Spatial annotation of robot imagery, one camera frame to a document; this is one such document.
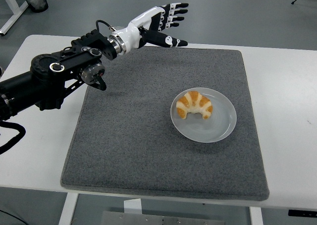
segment metal plate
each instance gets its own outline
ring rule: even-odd
[[[225,225],[225,222],[104,211],[101,225]]]

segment table leg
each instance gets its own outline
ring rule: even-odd
[[[252,225],[263,225],[261,208],[250,207],[250,217]]]
[[[71,225],[73,214],[77,203],[77,193],[67,193],[63,211],[61,212],[58,225]]]
[[[13,12],[13,16],[3,25],[0,29],[0,34],[4,35],[10,29],[10,27],[16,22],[16,20],[21,16],[24,10],[28,7],[28,3],[24,2],[21,7],[17,4],[15,0],[5,0],[9,5],[11,11]]]

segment white robotic hand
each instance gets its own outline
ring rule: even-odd
[[[152,43],[161,47],[182,47],[187,42],[161,33],[165,28],[177,27],[177,21],[184,20],[178,14],[187,13],[187,3],[170,3],[160,7],[153,7],[130,21],[124,29],[114,31],[110,41],[116,41],[120,46],[119,54],[125,54],[132,48],[140,48],[145,43]]]

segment white table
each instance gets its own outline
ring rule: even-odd
[[[73,39],[76,37],[28,37],[1,81],[28,71],[33,57],[60,51]],[[317,52],[200,44],[188,47],[242,53],[270,196],[261,202],[153,199],[317,210]],[[60,110],[41,112],[32,106],[9,120],[23,125],[27,133],[0,156],[0,186],[90,193],[70,191],[59,183],[85,91],[86,86],[82,86],[67,97]],[[13,135],[14,130],[1,129],[0,145]]]

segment robotic arm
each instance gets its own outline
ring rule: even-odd
[[[130,21],[122,30],[115,30],[103,21],[97,21],[97,29],[71,42],[60,52],[42,54],[33,58],[30,71],[0,82],[0,126],[16,129],[20,132],[7,144],[0,147],[0,154],[9,150],[25,134],[23,127],[5,122],[20,111],[36,105],[43,110],[60,109],[69,94],[86,83],[99,90],[106,90],[102,79],[105,67],[101,63],[104,55],[113,60],[152,43],[162,47],[186,46],[187,42],[161,33],[165,28],[177,27],[184,18],[186,3],[171,3],[153,7]],[[112,34],[106,38],[99,32],[98,22],[107,24]],[[75,79],[70,87],[65,82]]]

